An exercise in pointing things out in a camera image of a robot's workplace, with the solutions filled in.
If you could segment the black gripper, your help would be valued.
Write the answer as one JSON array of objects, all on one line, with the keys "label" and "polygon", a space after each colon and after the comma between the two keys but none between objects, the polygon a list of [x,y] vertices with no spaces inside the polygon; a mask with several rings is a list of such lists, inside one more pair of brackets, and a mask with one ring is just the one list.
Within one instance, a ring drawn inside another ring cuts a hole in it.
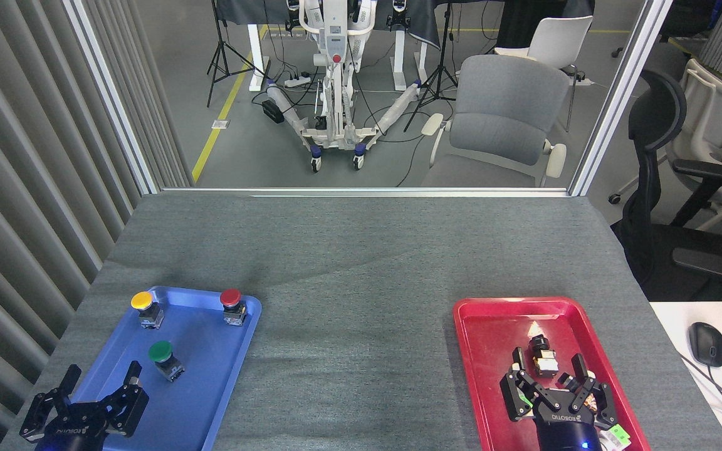
[{"label": "black gripper", "polygon": [[601,450],[597,428],[618,425],[612,386],[599,381],[582,354],[571,358],[574,374],[564,372],[560,385],[574,398],[570,407],[554,412],[544,403],[545,387],[525,368],[522,348],[514,348],[513,364],[500,381],[505,410],[511,422],[533,418],[541,450]]},{"label": "black gripper", "polygon": [[[149,402],[140,384],[142,366],[132,361],[123,385],[97,405],[71,405],[82,370],[70,365],[58,387],[34,396],[19,429],[36,450],[102,450],[108,434],[132,437]],[[48,422],[52,411],[57,416]]]}]

